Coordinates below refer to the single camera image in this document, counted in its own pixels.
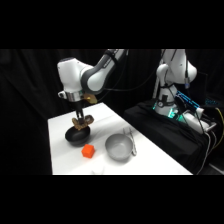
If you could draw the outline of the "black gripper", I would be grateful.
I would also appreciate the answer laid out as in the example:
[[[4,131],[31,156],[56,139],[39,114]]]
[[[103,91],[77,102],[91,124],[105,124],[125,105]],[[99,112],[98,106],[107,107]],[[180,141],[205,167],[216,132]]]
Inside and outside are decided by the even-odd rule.
[[[85,116],[83,114],[83,101],[80,100],[80,101],[76,101],[74,103],[74,106],[75,106],[75,111],[76,111],[76,118],[77,120],[79,121],[79,116],[81,116],[81,120],[84,121],[85,120]]]

